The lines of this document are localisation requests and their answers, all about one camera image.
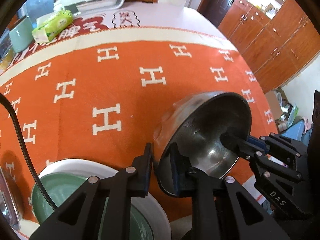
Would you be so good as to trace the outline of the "green tissue pack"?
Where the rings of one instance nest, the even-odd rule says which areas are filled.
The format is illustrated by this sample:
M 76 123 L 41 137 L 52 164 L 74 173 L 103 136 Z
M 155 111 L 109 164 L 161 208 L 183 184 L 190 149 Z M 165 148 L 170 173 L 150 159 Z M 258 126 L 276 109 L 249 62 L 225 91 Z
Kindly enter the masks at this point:
M 33 29 L 32 36 L 36 43 L 49 43 L 73 22 L 72 12 L 60 10 L 53 13 L 43 23 Z

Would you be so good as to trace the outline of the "orange H pattern blanket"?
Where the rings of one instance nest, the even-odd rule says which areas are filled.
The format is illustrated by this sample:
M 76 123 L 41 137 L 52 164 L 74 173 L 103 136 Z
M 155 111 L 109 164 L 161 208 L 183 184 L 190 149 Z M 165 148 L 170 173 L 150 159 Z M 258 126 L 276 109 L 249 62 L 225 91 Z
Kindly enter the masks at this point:
M 174 103 L 211 91 L 247 100 L 251 135 L 277 130 L 254 74 L 219 31 L 148 26 L 60 37 L 31 45 L 1 74 L 37 172 L 75 158 L 127 167 Z

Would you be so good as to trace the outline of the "mint green canister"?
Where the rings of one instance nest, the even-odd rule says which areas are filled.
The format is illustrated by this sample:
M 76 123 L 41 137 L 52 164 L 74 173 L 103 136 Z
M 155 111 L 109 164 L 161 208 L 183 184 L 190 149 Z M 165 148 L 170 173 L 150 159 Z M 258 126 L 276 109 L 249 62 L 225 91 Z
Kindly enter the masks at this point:
M 10 28 L 9 37 L 15 53 L 25 50 L 34 40 L 32 32 L 33 25 L 28 16 L 17 20 Z

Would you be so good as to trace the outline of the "large white plate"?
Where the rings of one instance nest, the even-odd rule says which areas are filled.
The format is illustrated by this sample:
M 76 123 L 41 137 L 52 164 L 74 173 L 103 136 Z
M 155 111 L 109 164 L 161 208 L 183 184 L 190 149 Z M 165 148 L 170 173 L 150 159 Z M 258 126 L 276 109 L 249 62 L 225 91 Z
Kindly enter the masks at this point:
M 47 165 L 39 178 L 54 203 L 60 206 L 88 177 L 104 179 L 117 172 L 94 161 L 65 159 Z M 131 205 L 130 239 L 171 239 L 167 215 L 151 194 L 145 198 L 132 198 Z M 36 185 L 31 192 L 31 206 L 40 224 L 53 213 Z

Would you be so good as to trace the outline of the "wide steel basin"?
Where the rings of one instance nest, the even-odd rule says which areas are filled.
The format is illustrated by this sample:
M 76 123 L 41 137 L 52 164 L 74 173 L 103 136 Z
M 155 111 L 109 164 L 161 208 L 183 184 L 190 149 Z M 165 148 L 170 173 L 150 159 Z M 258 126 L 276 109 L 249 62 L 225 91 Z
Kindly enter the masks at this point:
M 21 228 L 23 203 L 20 191 L 11 176 L 1 168 L 1 213 L 16 231 Z

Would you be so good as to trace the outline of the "small steel bowl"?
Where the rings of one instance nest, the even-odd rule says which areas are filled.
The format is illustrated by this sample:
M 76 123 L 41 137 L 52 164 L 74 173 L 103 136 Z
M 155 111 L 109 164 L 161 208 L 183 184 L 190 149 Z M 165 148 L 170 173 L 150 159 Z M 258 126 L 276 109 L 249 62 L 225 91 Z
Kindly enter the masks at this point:
M 160 189 L 173 197 L 180 197 L 175 162 L 168 148 L 177 144 L 180 155 L 191 166 L 211 177 L 222 178 L 238 161 L 238 156 L 220 141 L 229 132 L 243 140 L 251 132 L 252 115 L 243 96 L 233 92 L 202 92 L 191 94 L 175 102 L 165 112 L 153 132 L 155 174 Z

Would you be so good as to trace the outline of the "wooden wardrobe cabinets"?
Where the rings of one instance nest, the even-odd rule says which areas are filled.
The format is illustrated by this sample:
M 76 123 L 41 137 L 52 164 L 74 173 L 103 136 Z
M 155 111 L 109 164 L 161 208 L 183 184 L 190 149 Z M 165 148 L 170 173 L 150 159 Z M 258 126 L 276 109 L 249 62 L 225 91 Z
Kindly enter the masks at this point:
M 235 0 L 218 29 L 264 92 L 286 83 L 319 53 L 319 34 L 295 0 L 286 0 L 274 18 L 246 0 Z

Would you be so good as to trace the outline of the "yellow glass jar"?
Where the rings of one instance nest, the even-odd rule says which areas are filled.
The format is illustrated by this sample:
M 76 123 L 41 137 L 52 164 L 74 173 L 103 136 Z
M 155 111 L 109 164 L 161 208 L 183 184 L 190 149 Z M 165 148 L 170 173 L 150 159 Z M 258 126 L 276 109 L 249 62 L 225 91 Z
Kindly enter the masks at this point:
M 10 65 L 14 56 L 15 56 L 15 51 L 14 51 L 13 47 L 9 47 L 4 52 L 4 55 L 2 56 L 1 61 L 0 61 L 0 69 L 2 71 L 5 71 L 8 68 L 8 66 Z

